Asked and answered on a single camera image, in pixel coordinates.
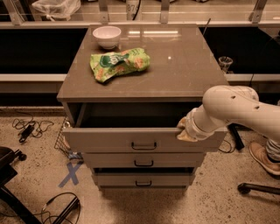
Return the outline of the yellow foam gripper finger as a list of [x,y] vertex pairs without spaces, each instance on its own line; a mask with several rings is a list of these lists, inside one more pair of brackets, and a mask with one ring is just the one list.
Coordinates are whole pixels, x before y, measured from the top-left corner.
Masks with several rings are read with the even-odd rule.
[[186,130],[182,130],[178,135],[177,135],[177,139],[180,141],[185,141],[185,142],[197,142],[197,139],[190,136]]
[[186,117],[185,116],[179,120],[177,127],[180,129],[184,129],[186,127]]

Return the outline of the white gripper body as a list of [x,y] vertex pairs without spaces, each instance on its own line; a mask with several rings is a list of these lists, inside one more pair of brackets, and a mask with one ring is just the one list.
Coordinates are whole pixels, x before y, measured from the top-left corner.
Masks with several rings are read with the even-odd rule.
[[216,125],[202,108],[192,109],[185,119],[185,131],[197,141],[209,138],[216,130]]

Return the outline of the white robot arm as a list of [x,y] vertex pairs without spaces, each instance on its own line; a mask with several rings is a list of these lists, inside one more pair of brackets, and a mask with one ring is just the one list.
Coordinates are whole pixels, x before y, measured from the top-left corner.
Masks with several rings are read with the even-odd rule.
[[280,142],[280,107],[259,101],[257,92],[245,86],[214,86],[203,95],[202,104],[179,122],[177,139],[202,141],[219,128],[237,123]]

